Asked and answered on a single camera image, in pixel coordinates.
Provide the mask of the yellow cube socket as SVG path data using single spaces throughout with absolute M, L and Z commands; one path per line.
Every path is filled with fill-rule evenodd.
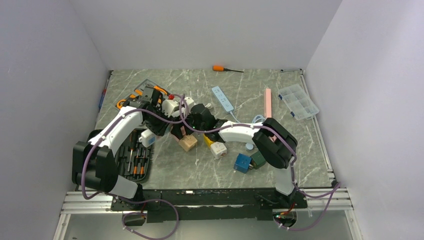
M 211 148 L 211 145 L 215 143 L 214 141 L 210 140 L 205 134 L 203 134 L 203 140 L 208 148 Z

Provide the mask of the tan cube socket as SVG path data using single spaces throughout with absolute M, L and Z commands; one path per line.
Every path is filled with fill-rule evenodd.
M 193 135 L 185 135 L 182 139 L 178 141 L 178 144 L 182 147 L 185 152 L 193 149 L 198 143 L 198 140 Z

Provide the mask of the light blue power strip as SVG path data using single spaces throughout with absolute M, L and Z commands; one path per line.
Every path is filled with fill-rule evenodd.
M 234 111 L 234 106 L 219 86 L 212 87 L 211 91 L 227 113 L 232 113 Z

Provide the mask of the white cube socket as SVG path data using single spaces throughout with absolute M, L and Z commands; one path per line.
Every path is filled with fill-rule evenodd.
M 214 142 L 210 145 L 210 151 L 214 159 L 218 160 L 227 154 L 228 149 L 222 142 Z

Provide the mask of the black tool case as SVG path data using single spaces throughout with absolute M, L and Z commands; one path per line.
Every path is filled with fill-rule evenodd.
M 101 147 L 96 147 L 87 165 L 86 187 L 110 185 L 118 176 L 137 184 L 145 183 L 150 175 L 154 145 L 145 147 L 135 142 L 134 135 L 140 136 L 143 132 L 143 129 L 135 129 L 114 154 L 108 150 L 99 151 Z

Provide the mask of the blue cube adapter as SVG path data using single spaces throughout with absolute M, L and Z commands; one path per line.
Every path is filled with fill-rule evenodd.
M 236 157 L 233 169 L 237 172 L 246 174 L 250 169 L 252 158 L 250 156 L 239 153 Z

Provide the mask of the green cube adapter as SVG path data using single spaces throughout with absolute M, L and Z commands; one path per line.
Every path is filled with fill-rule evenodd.
M 259 151 L 252 154 L 250 158 L 251 158 L 250 165 L 252 165 L 252 167 L 256 170 L 261 168 L 267 163 L 264 156 Z

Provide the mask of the pink power strip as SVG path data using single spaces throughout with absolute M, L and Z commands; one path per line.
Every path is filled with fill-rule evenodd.
M 272 91 L 270 88 L 264 90 L 264 116 L 272 117 Z

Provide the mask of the clear plastic organizer box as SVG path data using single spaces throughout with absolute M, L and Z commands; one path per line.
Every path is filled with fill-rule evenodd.
M 312 119 L 320 111 L 299 84 L 281 88 L 277 93 L 296 120 Z

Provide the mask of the pink cube socket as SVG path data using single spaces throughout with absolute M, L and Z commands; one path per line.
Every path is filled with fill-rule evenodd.
M 170 133 L 178 142 L 188 142 L 194 139 L 194 136 L 187 133 L 186 128 L 183 124 L 173 124 Z

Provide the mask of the white power strip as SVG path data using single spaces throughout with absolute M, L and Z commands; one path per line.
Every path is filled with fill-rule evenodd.
M 143 129 L 138 137 L 138 142 L 145 148 L 151 146 L 157 139 L 157 136 L 149 129 Z

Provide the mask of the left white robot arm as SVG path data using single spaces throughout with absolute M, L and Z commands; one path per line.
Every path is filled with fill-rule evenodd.
M 146 124 L 156 134 L 165 132 L 171 120 L 162 112 L 161 104 L 167 92 L 158 87 L 145 86 L 141 95 L 127 99 L 113 120 L 90 140 L 77 142 L 72 150 L 72 182 L 81 187 L 86 200 L 86 189 L 124 199 L 131 210 L 144 203 L 143 186 L 119 174 L 115 157 L 119 148 L 140 125 Z

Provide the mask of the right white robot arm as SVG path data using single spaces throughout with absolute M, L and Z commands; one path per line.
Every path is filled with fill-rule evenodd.
M 257 123 L 241 123 L 219 119 L 203 104 L 196 104 L 183 121 L 191 131 L 203 133 L 214 142 L 253 144 L 265 161 L 275 169 L 276 203 L 287 208 L 295 201 L 297 181 L 294 163 L 298 141 L 272 117 Z

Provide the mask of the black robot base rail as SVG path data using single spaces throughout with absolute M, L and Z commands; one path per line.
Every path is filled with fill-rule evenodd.
M 271 221 L 277 211 L 308 207 L 299 192 L 284 196 L 275 188 L 145 189 L 148 203 L 131 204 L 114 198 L 113 212 L 144 211 L 148 223 L 175 220 L 256 219 Z

